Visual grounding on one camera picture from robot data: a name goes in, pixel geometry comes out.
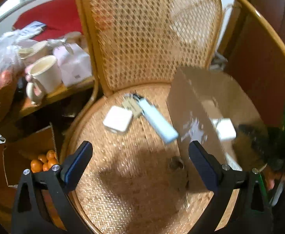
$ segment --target cardboard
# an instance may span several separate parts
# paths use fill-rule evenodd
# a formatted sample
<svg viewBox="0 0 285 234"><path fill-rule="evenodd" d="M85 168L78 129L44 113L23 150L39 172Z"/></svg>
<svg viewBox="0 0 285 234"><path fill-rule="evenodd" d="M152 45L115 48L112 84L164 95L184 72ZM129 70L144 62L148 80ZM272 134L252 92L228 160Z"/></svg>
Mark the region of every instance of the cardboard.
<svg viewBox="0 0 285 234"><path fill-rule="evenodd" d="M3 165L7 185L17 188L23 171L30 169L30 162L37 159L39 154L46 154L50 149L57 152L57 149L61 149L62 142L63 136L50 124L26 138L6 143Z"/></svg>
<svg viewBox="0 0 285 234"><path fill-rule="evenodd" d="M265 131L255 106L227 74L193 67L179 68L167 106L173 127L180 135L177 143L187 168L190 191L207 191L188 156L188 146L193 140L198 140L221 164L227 163L233 169L262 167L263 162L251 149L247 136L237 133L234 140L220 142L210 120L230 118L235 128L239 124L251 124Z"/></svg>

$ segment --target light blue tube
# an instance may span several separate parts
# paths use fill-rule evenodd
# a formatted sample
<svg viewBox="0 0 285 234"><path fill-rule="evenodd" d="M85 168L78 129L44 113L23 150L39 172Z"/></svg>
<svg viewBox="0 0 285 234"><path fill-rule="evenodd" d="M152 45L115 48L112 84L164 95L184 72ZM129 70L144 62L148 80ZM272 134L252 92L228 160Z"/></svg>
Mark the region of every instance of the light blue tube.
<svg viewBox="0 0 285 234"><path fill-rule="evenodd" d="M138 100L138 105L143 110L143 116L165 144L169 144L177 139L177 131L167 122L155 106L150 105L145 98Z"/></svg>

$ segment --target blue gripper pad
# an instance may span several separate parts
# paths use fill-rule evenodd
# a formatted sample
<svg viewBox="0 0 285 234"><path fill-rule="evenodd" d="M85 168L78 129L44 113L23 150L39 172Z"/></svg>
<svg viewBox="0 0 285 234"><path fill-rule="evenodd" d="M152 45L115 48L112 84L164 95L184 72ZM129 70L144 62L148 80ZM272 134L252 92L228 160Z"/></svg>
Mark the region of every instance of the blue gripper pad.
<svg viewBox="0 0 285 234"><path fill-rule="evenodd" d="M92 144L83 141L74 154L69 155L62 164L61 180L65 183L65 191L73 191L83 175L90 159L92 158Z"/></svg>
<svg viewBox="0 0 285 234"><path fill-rule="evenodd" d="M206 188L214 193L218 190L219 177L212 164L220 164L214 156L209 155L198 141L192 141L188 148L189 158L197 169Z"/></svg>

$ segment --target red cloth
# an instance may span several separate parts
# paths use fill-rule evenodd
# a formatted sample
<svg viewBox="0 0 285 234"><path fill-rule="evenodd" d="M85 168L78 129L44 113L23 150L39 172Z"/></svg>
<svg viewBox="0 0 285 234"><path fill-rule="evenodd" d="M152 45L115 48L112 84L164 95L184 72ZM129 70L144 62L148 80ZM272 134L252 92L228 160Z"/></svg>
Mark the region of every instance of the red cloth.
<svg viewBox="0 0 285 234"><path fill-rule="evenodd" d="M22 29L33 21L47 25L33 38L37 41L57 39L72 31L83 33L75 0L52 0L40 4L21 14L13 26Z"/></svg>

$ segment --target human hand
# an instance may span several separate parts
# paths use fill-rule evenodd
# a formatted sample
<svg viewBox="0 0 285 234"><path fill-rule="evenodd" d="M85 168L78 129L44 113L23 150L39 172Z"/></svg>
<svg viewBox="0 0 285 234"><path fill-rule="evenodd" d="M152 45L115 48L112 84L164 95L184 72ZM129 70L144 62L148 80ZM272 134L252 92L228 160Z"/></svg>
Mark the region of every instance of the human hand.
<svg viewBox="0 0 285 234"><path fill-rule="evenodd" d="M274 172L268 165L263 170L263 174L266 181L267 190L271 190L275 186L275 179L279 180L281 178L281 181L285 183L285 173L282 174L280 172Z"/></svg>

